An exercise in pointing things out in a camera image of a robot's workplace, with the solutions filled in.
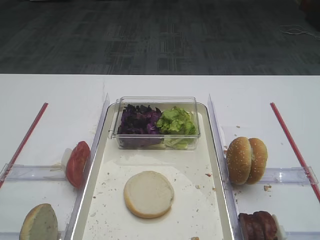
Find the clear holder lower right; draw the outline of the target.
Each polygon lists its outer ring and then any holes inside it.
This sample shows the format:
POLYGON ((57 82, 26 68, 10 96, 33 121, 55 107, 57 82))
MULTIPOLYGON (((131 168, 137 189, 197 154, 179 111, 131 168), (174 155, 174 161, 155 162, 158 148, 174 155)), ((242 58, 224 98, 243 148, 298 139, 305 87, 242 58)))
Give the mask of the clear holder lower right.
POLYGON ((287 240, 320 240, 319 231, 287 231, 287 240))

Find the sesame bun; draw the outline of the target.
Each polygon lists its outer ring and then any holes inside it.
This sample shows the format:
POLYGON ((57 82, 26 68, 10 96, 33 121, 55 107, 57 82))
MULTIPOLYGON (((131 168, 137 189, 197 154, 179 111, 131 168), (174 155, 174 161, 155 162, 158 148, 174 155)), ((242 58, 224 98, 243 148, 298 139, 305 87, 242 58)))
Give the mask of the sesame bun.
POLYGON ((268 160, 268 150, 263 141, 258 138, 250 138, 251 146, 251 168, 247 184, 253 185, 261 180, 265 173, 268 160))
POLYGON ((226 152, 229 179, 236 185, 243 185, 249 178, 252 152, 249 139, 243 136, 234 139, 226 152))

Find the brown meat patty left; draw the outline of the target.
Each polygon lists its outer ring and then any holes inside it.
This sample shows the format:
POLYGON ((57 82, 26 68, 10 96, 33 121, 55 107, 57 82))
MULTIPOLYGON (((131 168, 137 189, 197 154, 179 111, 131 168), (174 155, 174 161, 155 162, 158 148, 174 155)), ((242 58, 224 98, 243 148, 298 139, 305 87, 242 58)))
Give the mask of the brown meat patty left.
POLYGON ((256 240, 256 230, 254 227, 254 220, 252 214, 240 213, 239 216, 240 225, 242 228, 242 235, 244 240, 256 240))

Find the sesame bun top left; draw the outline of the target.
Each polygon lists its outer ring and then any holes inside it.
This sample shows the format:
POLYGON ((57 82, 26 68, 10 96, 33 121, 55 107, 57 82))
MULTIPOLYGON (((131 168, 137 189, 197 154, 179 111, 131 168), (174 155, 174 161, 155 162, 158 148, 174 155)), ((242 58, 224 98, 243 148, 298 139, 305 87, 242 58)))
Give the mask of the sesame bun top left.
POLYGON ((252 152, 249 139, 243 136, 234 139, 226 152, 229 179, 236 185, 243 185, 249 178, 252 152))

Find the purple cabbage shreds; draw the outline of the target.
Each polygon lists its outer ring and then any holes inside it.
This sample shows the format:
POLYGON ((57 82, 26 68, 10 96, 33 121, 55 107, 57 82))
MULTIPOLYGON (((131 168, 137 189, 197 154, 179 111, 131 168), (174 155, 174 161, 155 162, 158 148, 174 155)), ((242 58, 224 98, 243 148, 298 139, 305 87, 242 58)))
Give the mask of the purple cabbage shreds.
MULTIPOLYGON (((152 109, 149 105, 128 104, 122 111, 121 122, 117 133, 119 135, 159 135, 157 121, 162 116, 160 109, 152 109)), ((158 145, 160 138, 120 138, 119 145, 126 149, 145 148, 158 145)))

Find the red tape strip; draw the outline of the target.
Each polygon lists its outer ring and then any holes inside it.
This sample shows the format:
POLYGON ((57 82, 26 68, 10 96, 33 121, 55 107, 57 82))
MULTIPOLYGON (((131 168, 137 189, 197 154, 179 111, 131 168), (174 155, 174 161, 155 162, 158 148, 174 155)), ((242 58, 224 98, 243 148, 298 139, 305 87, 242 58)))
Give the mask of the red tape strip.
POLYGON ((293 139, 288 127, 286 126, 286 123, 285 123, 284 119, 282 118, 278 108, 276 107, 276 104, 274 102, 271 102, 270 106, 271 106, 271 108, 272 108, 272 110, 273 110, 273 112, 274 112, 274 114, 275 114, 275 116, 276 116, 276 118, 277 118, 277 120, 278 120, 278 122, 279 122, 279 124, 280 124, 280 126, 281 126, 281 128, 282 128, 282 130, 283 130, 283 132, 284 132, 284 134, 285 134, 285 136, 286 136, 291 148, 292 148, 292 150, 293 150, 293 152, 295 153, 295 155, 296 155, 296 157, 297 157, 297 159, 298 159, 298 161, 300 163, 300 166, 303 168, 304 173, 305 173, 305 175, 307 176, 307 178, 308 178, 308 180, 310 182, 310 185, 311 185, 311 187, 313 189, 313 192, 314 192, 315 196, 317 197, 317 199, 319 201, 320 200, 320 189, 318 187, 318 184, 316 183, 316 178, 312 175, 311 169, 307 166, 307 163, 305 162, 305 160, 304 160, 304 158, 303 158, 303 156, 302 156, 297 144, 295 143, 295 141, 294 141, 294 139, 293 139))
POLYGON ((28 139, 30 138, 31 134, 33 133, 34 129, 36 128, 38 122, 40 121, 41 117, 43 116, 45 110, 47 109, 49 103, 45 102, 41 109, 39 110, 38 114, 36 115, 35 119, 33 120, 31 126, 29 127, 27 133, 25 134, 25 136, 23 137, 21 143, 19 144, 17 150, 15 151, 14 155, 12 156, 10 162, 3 168, 4 173, 1 174, 0 177, 0 187, 3 186, 6 177, 8 176, 8 174, 10 173, 13 165, 15 164, 18 156, 20 155, 21 151, 23 150, 25 144, 27 143, 28 139))

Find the clear holder upper right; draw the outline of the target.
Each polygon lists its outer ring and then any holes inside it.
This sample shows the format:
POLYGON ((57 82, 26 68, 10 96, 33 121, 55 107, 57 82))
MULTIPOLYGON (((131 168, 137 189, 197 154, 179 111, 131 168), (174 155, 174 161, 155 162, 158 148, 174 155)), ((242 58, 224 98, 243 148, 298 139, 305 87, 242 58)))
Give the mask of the clear holder upper right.
POLYGON ((313 169, 307 167, 266 168, 259 184, 317 185, 313 169))

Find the red tomato slice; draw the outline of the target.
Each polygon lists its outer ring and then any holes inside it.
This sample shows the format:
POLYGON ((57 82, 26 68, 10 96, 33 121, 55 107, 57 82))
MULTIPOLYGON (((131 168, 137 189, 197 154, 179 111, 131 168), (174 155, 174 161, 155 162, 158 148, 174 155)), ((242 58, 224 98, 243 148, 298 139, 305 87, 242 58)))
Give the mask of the red tomato slice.
POLYGON ((84 169, 90 154, 88 144, 80 141, 72 150, 67 161, 65 175, 69 183, 76 189, 79 189, 84 181, 84 169))

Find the brown meat patty right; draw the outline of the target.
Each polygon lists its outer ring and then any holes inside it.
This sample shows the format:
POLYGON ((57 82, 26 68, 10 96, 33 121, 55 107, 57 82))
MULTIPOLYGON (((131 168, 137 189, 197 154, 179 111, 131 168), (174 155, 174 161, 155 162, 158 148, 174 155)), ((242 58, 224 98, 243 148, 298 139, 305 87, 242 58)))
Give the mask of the brown meat patty right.
POLYGON ((253 213, 255 219, 262 227, 265 240, 277 240, 277 225, 270 213, 267 211, 256 211, 253 213))

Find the right clear long divider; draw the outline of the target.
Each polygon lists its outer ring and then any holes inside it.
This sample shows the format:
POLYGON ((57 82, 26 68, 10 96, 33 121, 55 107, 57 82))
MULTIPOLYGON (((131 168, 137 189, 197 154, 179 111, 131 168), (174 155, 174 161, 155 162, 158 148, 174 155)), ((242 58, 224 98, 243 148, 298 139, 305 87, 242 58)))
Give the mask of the right clear long divider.
POLYGON ((211 122, 211 130, 214 139, 215 152, 217 156, 217 165, 220 174, 222 186, 223 201, 226 207, 228 218, 228 229, 230 230, 232 240, 242 240, 242 228, 238 219, 238 212, 234 199, 233 187, 229 180, 228 166, 225 160, 224 149, 221 141, 221 131, 216 117, 216 110, 211 95, 208 96, 208 111, 211 122))

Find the sesame bun top right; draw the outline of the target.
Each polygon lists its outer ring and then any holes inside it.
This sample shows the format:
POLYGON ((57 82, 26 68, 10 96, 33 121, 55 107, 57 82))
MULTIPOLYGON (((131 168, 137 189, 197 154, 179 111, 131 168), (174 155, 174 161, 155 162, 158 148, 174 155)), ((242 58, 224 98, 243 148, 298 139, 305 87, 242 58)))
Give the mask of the sesame bun top right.
POLYGON ((268 160, 268 150, 263 141, 258 138, 250 138, 251 146, 251 168, 247 184, 253 185, 261 180, 265 173, 268 160))

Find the clear holder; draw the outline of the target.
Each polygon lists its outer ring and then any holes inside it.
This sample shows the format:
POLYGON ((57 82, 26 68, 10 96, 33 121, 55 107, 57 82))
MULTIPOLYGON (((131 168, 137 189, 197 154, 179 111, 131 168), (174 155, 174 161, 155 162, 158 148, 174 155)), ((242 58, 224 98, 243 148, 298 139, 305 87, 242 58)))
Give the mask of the clear holder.
POLYGON ((313 169, 307 167, 266 168, 259 184, 317 185, 313 169))
POLYGON ((287 231, 287 240, 320 240, 319 231, 287 231))
POLYGON ((62 165, 4 165, 0 172, 0 181, 65 181, 62 165))

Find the brown meat patty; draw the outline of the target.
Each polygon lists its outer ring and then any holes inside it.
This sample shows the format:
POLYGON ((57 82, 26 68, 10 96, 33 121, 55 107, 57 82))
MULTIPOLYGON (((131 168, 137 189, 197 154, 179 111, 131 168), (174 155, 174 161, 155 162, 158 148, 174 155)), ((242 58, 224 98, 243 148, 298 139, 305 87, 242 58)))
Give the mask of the brown meat patty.
POLYGON ((244 240, 256 240, 256 230, 254 227, 254 220, 252 214, 240 213, 239 216, 240 225, 242 228, 242 235, 244 240))
POLYGON ((270 213, 267 211, 256 211, 253 213, 255 219, 262 227, 265 240, 277 240, 277 225, 270 213))

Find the green lettuce leaves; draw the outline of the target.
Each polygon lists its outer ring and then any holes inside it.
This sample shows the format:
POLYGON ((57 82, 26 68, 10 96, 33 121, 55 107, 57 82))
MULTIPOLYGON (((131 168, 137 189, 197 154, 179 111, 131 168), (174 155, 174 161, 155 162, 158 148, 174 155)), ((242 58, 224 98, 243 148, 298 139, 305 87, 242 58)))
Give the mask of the green lettuce leaves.
MULTIPOLYGON (((156 122, 156 127, 164 135, 195 135, 197 133, 193 115, 176 106, 162 113, 156 122)), ((163 143, 170 148, 187 149, 193 141, 192 138, 165 138, 163 143)))

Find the left clear long divider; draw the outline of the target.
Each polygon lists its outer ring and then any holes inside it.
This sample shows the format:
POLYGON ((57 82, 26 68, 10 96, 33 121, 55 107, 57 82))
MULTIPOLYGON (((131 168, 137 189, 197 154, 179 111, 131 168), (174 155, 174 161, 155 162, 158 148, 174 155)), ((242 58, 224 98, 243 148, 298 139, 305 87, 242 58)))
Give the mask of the left clear long divider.
POLYGON ((77 197, 74 203, 74 207, 70 216, 69 224, 67 225, 63 240, 81 240, 86 227, 86 222, 88 218, 88 213, 90 210, 90 204, 92 199, 92 194, 94 191, 94 178, 97 176, 95 174, 95 160, 97 149, 99 146, 100 138, 103 132, 105 119, 110 105, 109 95, 105 95, 105 100, 101 110, 101 115, 96 127, 96 132, 90 149, 90 156, 86 162, 84 168, 84 182, 80 189, 78 190, 77 197))

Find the clear plastic container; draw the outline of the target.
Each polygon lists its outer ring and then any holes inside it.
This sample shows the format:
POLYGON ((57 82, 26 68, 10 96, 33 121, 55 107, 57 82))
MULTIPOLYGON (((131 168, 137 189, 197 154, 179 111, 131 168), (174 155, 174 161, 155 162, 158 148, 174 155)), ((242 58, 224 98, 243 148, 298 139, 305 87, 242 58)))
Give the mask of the clear plastic container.
POLYGON ((197 141, 201 136, 200 123, 198 117, 198 108, 197 101, 194 97, 165 97, 165 96, 123 96, 118 99, 114 105, 114 113, 112 114, 112 122, 109 131, 109 138, 115 139, 117 145, 121 149, 175 149, 175 150, 193 150, 197 145, 197 141), (170 134, 161 134, 159 132, 158 135, 143 135, 143 134, 118 134, 118 127, 121 124, 121 117, 123 110, 127 105, 144 105, 150 106, 152 109, 158 108, 163 112, 165 110, 171 110, 173 107, 183 108, 186 112, 192 114, 193 123, 196 128, 195 135, 170 135, 170 134), (161 143, 157 145, 150 145, 144 148, 123 148, 119 144, 120 138, 159 138, 161 139, 161 143), (182 139, 193 139, 193 142, 187 146, 187 149, 176 149, 168 147, 164 144, 164 139, 166 138, 182 138, 182 139))

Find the right red tape strip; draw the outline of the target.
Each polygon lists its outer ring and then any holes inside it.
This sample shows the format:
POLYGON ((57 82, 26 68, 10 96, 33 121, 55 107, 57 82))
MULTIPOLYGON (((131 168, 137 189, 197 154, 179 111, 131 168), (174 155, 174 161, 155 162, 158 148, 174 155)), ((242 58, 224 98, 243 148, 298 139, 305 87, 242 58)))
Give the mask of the right red tape strip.
POLYGON ((304 158, 303 158, 303 156, 302 156, 297 144, 295 143, 295 141, 294 141, 294 139, 293 139, 288 127, 286 126, 286 123, 285 123, 284 119, 282 118, 278 108, 276 107, 276 104, 274 102, 271 102, 270 106, 271 106, 271 108, 272 108, 272 110, 273 110, 273 112, 274 112, 274 114, 275 114, 275 116, 276 116, 276 118, 277 118, 277 120, 278 120, 278 122, 279 122, 279 124, 280 124, 280 126, 281 126, 281 128, 282 128, 282 130, 283 130, 283 132, 284 132, 284 134, 285 134, 285 136, 286 136, 291 148, 292 148, 292 150, 293 150, 293 152, 295 153, 295 155, 296 155, 296 157, 297 157, 297 159, 298 159, 298 161, 300 163, 300 166, 303 168, 304 173, 305 173, 305 175, 307 176, 307 178, 308 178, 308 180, 310 182, 310 185, 311 185, 311 187, 313 189, 313 192, 314 192, 315 196, 317 197, 317 199, 319 201, 320 200, 320 189, 318 187, 318 184, 316 183, 316 178, 312 175, 311 169, 307 166, 307 163, 305 162, 305 160, 304 160, 304 158))

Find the bun half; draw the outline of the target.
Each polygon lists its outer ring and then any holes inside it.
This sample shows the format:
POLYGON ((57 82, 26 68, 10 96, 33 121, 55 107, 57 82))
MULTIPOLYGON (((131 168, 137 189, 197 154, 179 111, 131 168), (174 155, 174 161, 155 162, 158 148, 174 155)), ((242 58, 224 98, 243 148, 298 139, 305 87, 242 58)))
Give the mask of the bun half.
POLYGON ((48 203, 35 206, 26 215, 20 233, 20 240, 57 240, 58 220, 54 209, 48 203))
POLYGON ((172 207, 175 192, 169 180, 156 171, 142 171, 133 175, 123 189, 128 210, 144 219, 158 218, 172 207))

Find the white metal tray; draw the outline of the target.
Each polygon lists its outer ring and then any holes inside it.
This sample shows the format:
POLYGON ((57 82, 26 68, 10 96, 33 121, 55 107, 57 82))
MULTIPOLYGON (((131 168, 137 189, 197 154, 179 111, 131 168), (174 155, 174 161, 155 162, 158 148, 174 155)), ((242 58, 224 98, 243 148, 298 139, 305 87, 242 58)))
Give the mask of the white metal tray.
POLYGON ((121 149, 104 128, 79 209, 74 240, 231 240, 208 110, 197 105, 194 150, 121 149))

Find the white slice behind patties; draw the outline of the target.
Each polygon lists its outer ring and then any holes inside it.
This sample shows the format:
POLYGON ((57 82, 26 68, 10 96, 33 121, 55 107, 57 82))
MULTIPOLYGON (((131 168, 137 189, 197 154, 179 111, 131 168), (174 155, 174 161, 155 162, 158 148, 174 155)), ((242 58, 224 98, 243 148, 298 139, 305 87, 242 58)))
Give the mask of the white slice behind patties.
POLYGON ((279 224, 278 218, 275 214, 272 214, 271 216, 274 219, 275 224, 276 224, 277 232, 276 232, 275 236, 276 236, 277 240, 286 240, 288 237, 287 237, 285 228, 279 224))

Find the clear long divider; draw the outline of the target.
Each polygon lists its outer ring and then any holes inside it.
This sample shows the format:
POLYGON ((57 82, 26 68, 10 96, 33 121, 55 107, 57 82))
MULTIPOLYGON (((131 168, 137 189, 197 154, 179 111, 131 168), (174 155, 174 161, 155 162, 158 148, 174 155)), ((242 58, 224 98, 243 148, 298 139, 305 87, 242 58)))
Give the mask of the clear long divider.
POLYGON ((226 207, 228 218, 228 229, 230 230, 232 240, 242 240, 242 228, 238 219, 238 212, 234 199, 233 187, 229 180, 228 166, 225 160, 224 149, 221 141, 221 131, 216 117, 216 110, 211 95, 208 96, 208 111, 211 122, 211 130, 214 139, 215 152, 217 156, 217 165, 220 174, 222 186, 223 201, 226 207))
POLYGON ((109 95, 105 95, 105 100, 101 110, 101 115, 96 127, 96 132, 90 149, 90 156, 86 162, 84 168, 84 182, 80 189, 78 190, 77 197, 74 203, 74 207, 70 216, 69 224, 67 225, 63 240, 81 240, 86 227, 86 222, 88 218, 88 213, 90 210, 90 204, 92 199, 92 194, 94 191, 94 178, 97 176, 95 174, 95 160, 97 149, 99 146, 100 138, 103 132, 105 119, 110 105, 109 95))

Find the white onion slice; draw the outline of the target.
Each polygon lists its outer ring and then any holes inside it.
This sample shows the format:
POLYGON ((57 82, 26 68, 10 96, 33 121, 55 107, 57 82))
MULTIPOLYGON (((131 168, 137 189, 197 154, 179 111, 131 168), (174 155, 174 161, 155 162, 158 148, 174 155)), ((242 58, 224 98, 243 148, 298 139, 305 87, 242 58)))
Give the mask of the white onion slice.
POLYGON ((68 160, 70 159, 70 156, 72 154, 72 149, 70 148, 66 148, 63 155, 62 155, 62 159, 61 159, 61 164, 66 167, 67 166, 67 163, 68 163, 68 160))

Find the clear holder upper left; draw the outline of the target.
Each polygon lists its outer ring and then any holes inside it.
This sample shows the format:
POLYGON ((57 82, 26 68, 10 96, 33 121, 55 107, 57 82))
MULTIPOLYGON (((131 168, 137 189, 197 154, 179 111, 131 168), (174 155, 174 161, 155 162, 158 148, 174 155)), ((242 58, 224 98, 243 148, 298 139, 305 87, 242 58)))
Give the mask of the clear holder upper left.
POLYGON ((0 181, 65 181, 62 165, 4 165, 0 172, 0 181))

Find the left red tape strip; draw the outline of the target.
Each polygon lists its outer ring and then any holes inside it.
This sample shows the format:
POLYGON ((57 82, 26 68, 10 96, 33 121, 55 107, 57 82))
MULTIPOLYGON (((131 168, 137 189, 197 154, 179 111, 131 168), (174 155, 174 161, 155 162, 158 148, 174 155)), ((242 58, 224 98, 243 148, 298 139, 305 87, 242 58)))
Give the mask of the left red tape strip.
POLYGON ((15 151, 14 155, 12 156, 10 162, 3 168, 4 173, 1 174, 0 177, 0 187, 3 186, 6 177, 8 176, 8 174, 10 173, 13 165, 15 164, 18 156, 20 155, 21 151, 23 150, 25 144, 27 143, 28 139, 30 138, 31 134, 33 133, 34 129, 36 128, 38 122, 40 121, 41 117, 43 116, 45 110, 47 109, 49 103, 45 102, 41 109, 39 110, 38 114, 36 115, 35 119, 33 120, 31 126, 29 127, 27 133, 25 134, 25 136, 23 137, 21 143, 19 144, 17 150, 15 151))

